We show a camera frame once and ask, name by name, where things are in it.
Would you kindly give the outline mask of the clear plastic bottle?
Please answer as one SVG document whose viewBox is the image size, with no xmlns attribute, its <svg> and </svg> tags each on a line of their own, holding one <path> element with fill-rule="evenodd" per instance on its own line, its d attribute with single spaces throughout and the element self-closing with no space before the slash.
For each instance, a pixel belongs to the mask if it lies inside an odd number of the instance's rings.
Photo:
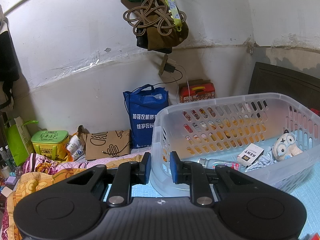
<svg viewBox="0 0 320 240">
<path fill-rule="evenodd" d="M 204 159 L 199 158 L 197 163 L 201 164 L 204 168 L 215 169 L 217 166 L 227 166 L 234 170 L 239 171 L 241 164 L 234 161 L 218 160 L 218 159 Z"/>
</svg>

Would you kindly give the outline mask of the white Kent cigarette pack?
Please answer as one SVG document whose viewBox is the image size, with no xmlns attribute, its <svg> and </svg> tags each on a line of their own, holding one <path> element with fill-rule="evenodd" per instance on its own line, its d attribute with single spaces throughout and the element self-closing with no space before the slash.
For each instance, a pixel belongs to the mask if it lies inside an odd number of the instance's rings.
<svg viewBox="0 0 320 240">
<path fill-rule="evenodd" d="M 264 149 L 251 143 L 237 156 L 237 162 L 244 167 L 253 165 L 264 153 Z"/>
</svg>

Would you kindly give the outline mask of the blue white cloth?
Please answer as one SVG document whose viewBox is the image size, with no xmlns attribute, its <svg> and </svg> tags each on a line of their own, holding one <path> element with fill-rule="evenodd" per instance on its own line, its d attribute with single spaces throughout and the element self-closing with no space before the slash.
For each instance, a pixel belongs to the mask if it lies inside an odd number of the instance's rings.
<svg viewBox="0 0 320 240">
<path fill-rule="evenodd" d="M 269 147 L 267 152 L 261 155 L 251 166 L 245 169 L 246 172 L 251 172 L 276 163 L 275 157 L 272 153 L 272 148 Z"/>
</svg>

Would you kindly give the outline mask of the translucent plastic basket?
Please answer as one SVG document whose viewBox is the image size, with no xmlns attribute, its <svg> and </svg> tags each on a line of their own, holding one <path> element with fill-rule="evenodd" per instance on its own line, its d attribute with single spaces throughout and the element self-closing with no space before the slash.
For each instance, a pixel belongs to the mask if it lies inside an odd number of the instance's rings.
<svg viewBox="0 0 320 240">
<path fill-rule="evenodd" d="M 170 154 L 181 160 L 236 161 L 250 144 L 267 151 L 285 131 L 301 153 L 251 171 L 250 175 L 287 193 L 294 191 L 319 161 L 319 116 L 289 96 L 262 93 L 182 103 L 155 118 L 151 147 L 151 185 L 165 196 L 186 196 L 189 186 L 175 184 Z"/>
</svg>

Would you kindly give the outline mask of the white plush toy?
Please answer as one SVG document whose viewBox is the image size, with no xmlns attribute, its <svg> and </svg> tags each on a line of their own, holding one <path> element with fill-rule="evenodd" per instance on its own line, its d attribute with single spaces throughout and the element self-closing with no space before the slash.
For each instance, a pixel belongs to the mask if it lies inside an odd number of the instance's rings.
<svg viewBox="0 0 320 240">
<path fill-rule="evenodd" d="M 297 145 L 296 136 L 287 129 L 276 140 L 271 151 L 276 161 L 283 161 L 303 152 Z"/>
</svg>

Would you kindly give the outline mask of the brown paper bag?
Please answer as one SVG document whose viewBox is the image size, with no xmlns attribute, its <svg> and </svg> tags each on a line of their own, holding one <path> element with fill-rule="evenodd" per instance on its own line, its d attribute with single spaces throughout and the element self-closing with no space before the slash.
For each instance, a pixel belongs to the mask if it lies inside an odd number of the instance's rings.
<svg viewBox="0 0 320 240">
<path fill-rule="evenodd" d="M 118 130 L 88 133 L 83 126 L 78 127 L 78 137 L 84 143 L 86 160 L 120 157 L 130 154 L 131 131 Z"/>
</svg>

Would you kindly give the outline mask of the white tubes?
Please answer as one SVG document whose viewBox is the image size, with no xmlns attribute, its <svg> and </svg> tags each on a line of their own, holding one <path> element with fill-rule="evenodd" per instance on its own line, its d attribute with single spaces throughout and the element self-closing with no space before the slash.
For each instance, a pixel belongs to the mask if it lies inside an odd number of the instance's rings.
<svg viewBox="0 0 320 240">
<path fill-rule="evenodd" d="M 84 147 L 77 135 L 71 137 L 69 143 L 66 146 L 66 151 L 69 159 L 76 161 L 84 155 Z"/>
</svg>

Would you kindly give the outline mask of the blue non-woven bag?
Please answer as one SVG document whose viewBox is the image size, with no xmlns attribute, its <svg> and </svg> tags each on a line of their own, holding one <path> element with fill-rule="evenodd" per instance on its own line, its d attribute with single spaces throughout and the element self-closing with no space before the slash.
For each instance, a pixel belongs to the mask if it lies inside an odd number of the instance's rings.
<svg viewBox="0 0 320 240">
<path fill-rule="evenodd" d="M 156 115 L 169 105 L 169 93 L 163 87 L 147 84 L 123 93 L 129 115 L 133 148 L 152 144 L 153 125 Z"/>
</svg>

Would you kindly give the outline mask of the green lidded yellow box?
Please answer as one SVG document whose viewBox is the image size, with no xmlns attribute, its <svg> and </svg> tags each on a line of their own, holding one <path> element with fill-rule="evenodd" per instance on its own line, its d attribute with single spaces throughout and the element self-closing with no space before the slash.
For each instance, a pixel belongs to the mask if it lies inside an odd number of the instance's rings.
<svg viewBox="0 0 320 240">
<path fill-rule="evenodd" d="M 69 142 L 67 131 L 38 131 L 31 137 L 34 150 L 52 160 L 64 160 Z"/>
</svg>

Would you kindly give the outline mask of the red gift box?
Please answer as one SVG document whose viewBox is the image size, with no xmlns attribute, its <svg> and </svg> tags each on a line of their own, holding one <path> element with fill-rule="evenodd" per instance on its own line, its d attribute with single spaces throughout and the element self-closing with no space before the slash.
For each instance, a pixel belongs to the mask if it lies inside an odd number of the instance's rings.
<svg viewBox="0 0 320 240">
<path fill-rule="evenodd" d="M 180 103 L 215 98 L 215 87 L 210 80 L 196 79 L 179 85 Z"/>
</svg>

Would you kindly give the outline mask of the orange floral blanket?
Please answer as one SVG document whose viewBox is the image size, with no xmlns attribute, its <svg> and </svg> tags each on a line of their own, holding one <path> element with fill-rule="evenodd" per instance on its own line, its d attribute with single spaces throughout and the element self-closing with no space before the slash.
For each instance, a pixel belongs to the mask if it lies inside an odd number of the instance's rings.
<svg viewBox="0 0 320 240">
<path fill-rule="evenodd" d="M 102 164 L 108 169 L 117 168 L 120 164 L 125 162 L 140 162 L 143 155 L 143 153 L 133 153 L 121 157 L 102 158 L 92 161 L 80 158 L 77 161 L 60 163 L 42 157 L 36 153 L 31 154 L 23 164 L 22 175 L 17 181 L 15 189 L 8 195 L 7 200 L 5 201 L 4 213 L 1 221 L 1 239 L 22 238 L 14 223 L 13 212 L 17 203 L 29 194 L 79 174 L 93 166 Z"/>
</svg>

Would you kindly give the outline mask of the green paper bag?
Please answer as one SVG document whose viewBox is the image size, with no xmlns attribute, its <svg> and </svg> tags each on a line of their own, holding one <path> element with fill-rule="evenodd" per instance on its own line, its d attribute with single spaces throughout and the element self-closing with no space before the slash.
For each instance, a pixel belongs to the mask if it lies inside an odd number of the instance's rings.
<svg viewBox="0 0 320 240">
<path fill-rule="evenodd" d="M 27 125 L 39 122 L 37 120 L 25 122 L 20 116 L 14 118 L 14 122 L 9 128 L 5 128 L 4 133 L 15 164 L 20 166 L 34 152 Z"/>
</svg>

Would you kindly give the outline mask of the brown hanging bag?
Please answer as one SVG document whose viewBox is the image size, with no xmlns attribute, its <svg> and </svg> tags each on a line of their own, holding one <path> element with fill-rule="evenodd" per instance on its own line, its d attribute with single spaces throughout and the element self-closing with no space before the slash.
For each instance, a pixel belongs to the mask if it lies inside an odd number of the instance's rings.
<svg viewBox="0 0 320 240">
<path fill-rule="evenodd" d="M 163 36 L 158 32 L 157 28 L 148 27 L 145 34 L 136 37 L 136 45 L 148 51 L 157 51 L 164 54 L 172 53 L 172 48 L 186 40 L 189 34 L 189 27 L 185 22 L 187 16 L 182 11 L 180 16 L 182 17 L 181 31 L 177 31 L 174 28 L 170 35 Z"/>
</svg>

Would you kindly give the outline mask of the dark wooden headboard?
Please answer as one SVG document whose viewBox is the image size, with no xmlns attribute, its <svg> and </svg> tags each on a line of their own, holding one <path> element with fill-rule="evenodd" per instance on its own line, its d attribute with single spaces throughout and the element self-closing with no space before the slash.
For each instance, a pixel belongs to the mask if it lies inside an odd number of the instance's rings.
<svg viewBox="0 0 320 240">
<path fill-rule="evenodd" d="M 319 111 L 319 78 L 296 70 L 256 62 L 248 92 L 284 94 Z"/>
</svg>

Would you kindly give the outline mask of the hanging dark clothes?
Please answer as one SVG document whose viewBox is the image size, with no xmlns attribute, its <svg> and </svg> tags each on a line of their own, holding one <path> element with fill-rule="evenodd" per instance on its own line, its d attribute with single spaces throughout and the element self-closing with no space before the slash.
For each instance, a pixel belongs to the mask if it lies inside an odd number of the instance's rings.
<svg viewBox="0 0 320 240">
<path fill-rule="evenodd" d="M 5 30 L 1 33 L 1 94 L 4 95 L 1 110 L 9 107 L 13 102 L 12 88 L 13 83 L 20 78 L 19 66 L 12 38 Z"/>
</svg>

